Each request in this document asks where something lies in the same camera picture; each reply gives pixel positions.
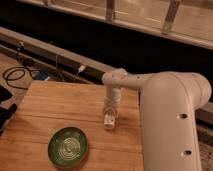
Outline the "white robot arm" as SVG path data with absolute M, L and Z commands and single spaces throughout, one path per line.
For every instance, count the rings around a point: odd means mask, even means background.
M 207 104 L 212 88 L 201 74 L 159 72 L 129 74 L 123 69 L 105 73 L 103 116 L 115 127 L 121 90 L 140 93 L 144 171 L 202 171 L 195 111 Z

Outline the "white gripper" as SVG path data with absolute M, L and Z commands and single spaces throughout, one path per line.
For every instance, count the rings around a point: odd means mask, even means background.
M 104 98 L 104 108 L 103 108 L 103 116 L 108 114 L 113 114 L 113 119 L 116 120 L 118 118 L 118 107 L 121 101 L 121 89 L 120 88 L 106 88 L 106 95 Z

